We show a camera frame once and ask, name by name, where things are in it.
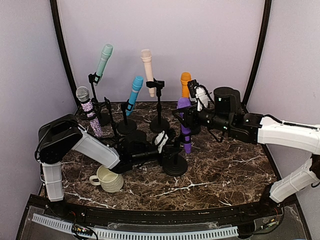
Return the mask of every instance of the brown marble surface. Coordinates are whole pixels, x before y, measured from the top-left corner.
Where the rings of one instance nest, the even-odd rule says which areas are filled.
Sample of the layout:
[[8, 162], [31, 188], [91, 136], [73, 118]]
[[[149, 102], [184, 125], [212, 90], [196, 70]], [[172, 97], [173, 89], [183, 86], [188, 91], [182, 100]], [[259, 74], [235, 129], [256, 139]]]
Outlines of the brown marble surface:
[[[171, 114], [176, 105], [164, 102], [162, 114], [178, 133], [180, 124]], [[113, 103], [112, 107], [115, 121], [122, 120], [120, 104]], [[156, 114], [155, 102], [138, 102], [129, 117], [136, 121], [139, 130], [147, 133], [149, 141], [156, 135], [149, 129]], [[79, 119], [79, 123], [93, 132], [89, 122]], [[103, 131], [106, 137], [113, 136], [110, 125], [103, 127]], [[121, 210], [199, 210], [256, 202], [264, 187], [276, 181], [260, 145], [231, 138], [217, 143], [204, 127], [200, 134], [192, 136], [192, 153], [182, 151], [181, 155], [188, 162], [188, 171], [183, 176], [166, 175], [156, 161], [148, 162], [123, 174], [124, 186], [119, 192], [107, 193], [89, 182], [100, 164], [70, 151], [62, 161], [65, 199], [70, 203]]]

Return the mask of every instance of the blue microphone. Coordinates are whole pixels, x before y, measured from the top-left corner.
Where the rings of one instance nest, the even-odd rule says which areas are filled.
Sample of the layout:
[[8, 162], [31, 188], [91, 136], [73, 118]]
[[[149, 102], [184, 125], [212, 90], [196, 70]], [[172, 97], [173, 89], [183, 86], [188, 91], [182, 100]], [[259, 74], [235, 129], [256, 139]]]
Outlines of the blue microphone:
[[97, 67], [96, 72], [95, 72], [95, 74], [97, 75], [97, 77], [95, 77], [95, 80], [94, 80], [95, 81], [95, 83], [94, 83], [95, 86], [98, 85], [98, 82], [99, 82], [99, 80], [101, 79], [101, 77], [102, 77], [102, 75], [104, 73], [104, 70], [106, 68], [106, 65], [107, 65], [107, 62], [108, 62], [109, 58], [111, 57], [113, 49], [114, 49], [114, 47], [111, 44], [106, 44], [102, 49], [101, 58], [100, 58], [98, 67]]
[[136, 76], [132, 83], [132, 91], [129, 98], [128, 109], [126, 110], [126, 115], [130, 116], [134, 110], [138, 93], [144, 84], [144, 78], [142, 76]]

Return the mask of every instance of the beige microphone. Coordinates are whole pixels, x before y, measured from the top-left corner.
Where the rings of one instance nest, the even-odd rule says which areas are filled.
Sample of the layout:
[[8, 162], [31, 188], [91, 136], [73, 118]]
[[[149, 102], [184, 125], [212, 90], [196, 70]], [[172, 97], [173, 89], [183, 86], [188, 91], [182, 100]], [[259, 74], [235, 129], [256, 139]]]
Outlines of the beige microphone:
[[[144, 63], [144, 70], [145, 70], [145, 75], [146, 75], [146, 80], [147, 81], [154, 81], [154, 74], [152, 72], [152, 55], [151, 55], [151, 51], [149, 49], [143, 49], [141, 51], [141, 59], [142, 62]], [[155, 88], [149, 88], [149, 94], [150, 97], [154, 98], [156, 90]]]

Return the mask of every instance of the mint green microphone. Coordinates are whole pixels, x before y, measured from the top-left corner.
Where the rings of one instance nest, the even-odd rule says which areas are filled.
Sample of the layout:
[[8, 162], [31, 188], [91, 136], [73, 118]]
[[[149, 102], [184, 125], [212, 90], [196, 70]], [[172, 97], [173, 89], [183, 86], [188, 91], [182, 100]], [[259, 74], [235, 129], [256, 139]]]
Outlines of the mint green microphone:
[[96, 69], [96, 72], [95, 72], [95, 75], [96, 75], [94, 79], [95, 86], [98, 85], [98, 82], [100, 81], [100, 79], [102, 78], [102, 75], [104, 74], [104, 70], [106, 68], [109, 58], [111, 57], [113, 49], [114, 49], [114, 46], [112, 46], [111, 44], [106, 44], [102, 49], [98, 68]]

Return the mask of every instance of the white mug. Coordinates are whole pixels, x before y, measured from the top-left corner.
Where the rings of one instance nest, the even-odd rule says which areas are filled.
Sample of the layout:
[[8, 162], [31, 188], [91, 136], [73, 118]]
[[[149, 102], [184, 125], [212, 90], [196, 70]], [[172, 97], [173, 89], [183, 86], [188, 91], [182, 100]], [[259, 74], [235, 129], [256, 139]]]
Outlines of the white mug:
[[102, 189], [108, 193], [118, 192], [124, 185], [121, 174], [116, 174], [103, 165], [98, 168], [96, 175], [89, 178], [89, 181], [93, 186], [101, 185]]

